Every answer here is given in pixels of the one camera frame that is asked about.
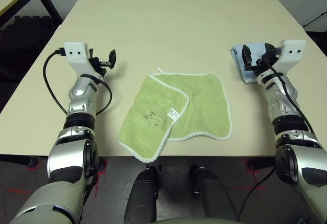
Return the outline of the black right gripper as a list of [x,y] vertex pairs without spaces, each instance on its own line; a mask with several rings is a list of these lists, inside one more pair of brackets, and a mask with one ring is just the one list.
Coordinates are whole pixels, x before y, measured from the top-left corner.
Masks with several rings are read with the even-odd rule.
[[280,55],[282,52],[281,47],[274,47],[269,43],[265,43],[266,53],[262,56],[261,59],[256,61],[256,65],[252,64],[251,51],[247,45],[242,47],[242,59],[244,62],[245,71],[253,71],[255,75],[260,75],[263,72],[270,69],[277,61],[278,58],[276,55]]

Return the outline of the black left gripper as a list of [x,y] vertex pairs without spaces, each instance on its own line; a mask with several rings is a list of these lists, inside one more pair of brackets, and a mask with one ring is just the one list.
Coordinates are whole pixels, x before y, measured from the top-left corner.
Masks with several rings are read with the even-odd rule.
[[[93,48],[89,49],[89,56],[92,57],[93,56]],[[106,69],[105,68],[110,68],[113,69],[116,63],[116,51],[112,50],[109,53],[109,59],[108,62],[103,62],[100,61],[98,57],[92,57],[89,59],[89,62],[91,64],[91,66],[93,67],[93,69],[100,74],[101,76],[105,76],[106,74]]]

